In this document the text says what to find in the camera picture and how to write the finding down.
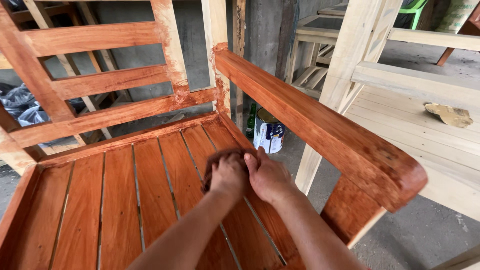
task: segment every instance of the stain can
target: stain can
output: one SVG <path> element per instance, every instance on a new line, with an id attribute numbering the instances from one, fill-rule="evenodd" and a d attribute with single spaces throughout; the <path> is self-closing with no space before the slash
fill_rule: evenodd
<path id="1" fill-rule="evenodd" d="M 265 108 L 259 108 L 255 113 L 255 132 L 253 146 L 262 146 L 267 154 L 277 153 L 283 146 L 285 125 Z"/>

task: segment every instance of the hand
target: hand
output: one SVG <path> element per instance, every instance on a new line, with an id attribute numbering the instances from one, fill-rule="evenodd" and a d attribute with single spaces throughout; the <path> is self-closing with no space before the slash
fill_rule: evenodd
<path id="1" fill-rule="evenodd" d="M 245 171 L 245 161 L 238 153 L 231 153 L 212 164 L 212 183 L 210 192 L 220 192 L 240 200 L 245 194 L 248 173 Z"/>
<path id="2" fill-rule="evenodd" d="M 263 147 L 258 148 L 258 159 L 249 153 L 244 158 L 250 172 L 250 184 L 263 201 L 275 206 L 276 202 L 300 192 L 285 165 L 270 160 Z"/>

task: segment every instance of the chair armrest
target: chair armrest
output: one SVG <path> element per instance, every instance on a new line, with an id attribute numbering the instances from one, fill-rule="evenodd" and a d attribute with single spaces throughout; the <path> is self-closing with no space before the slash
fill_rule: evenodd
<path id="1" fill-rule="evenodd" d="M 427 183 L 407 153 L 229 50 L 215 53 L 216 68 L 277 117 L 345 176 L 395 212 Z"/>

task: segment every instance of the green bottle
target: green bottle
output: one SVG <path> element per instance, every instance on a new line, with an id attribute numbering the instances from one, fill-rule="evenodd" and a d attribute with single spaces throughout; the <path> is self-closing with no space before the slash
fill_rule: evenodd
<path id="1" fill-rule="evenodd" d="M 255 131 L 255 112 L 257 110 L 257 104 L 252 103 L 252 108 L 250 109 L 250 114 L 247 120 L 247 137 L 253 138 L 253 133 Z"/>

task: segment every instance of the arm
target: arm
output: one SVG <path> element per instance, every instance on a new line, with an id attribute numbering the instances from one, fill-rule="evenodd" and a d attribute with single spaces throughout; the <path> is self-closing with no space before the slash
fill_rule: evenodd
<path id="1" fill-rule="evenodd" d="M 248 175 L 239 154 L 212 165 L 210 191 L 129 266 L 136 269 L 194 269 L 213 232 L 243 197 Z"/>
<path id="2" fill-rule="evenodd" d="M 252 188 L 278 212 L 307 269 L 364 270 L 297 188 L 285 166 L 270 160 L 263 148 L 257 157 L 245 154 Z"/>

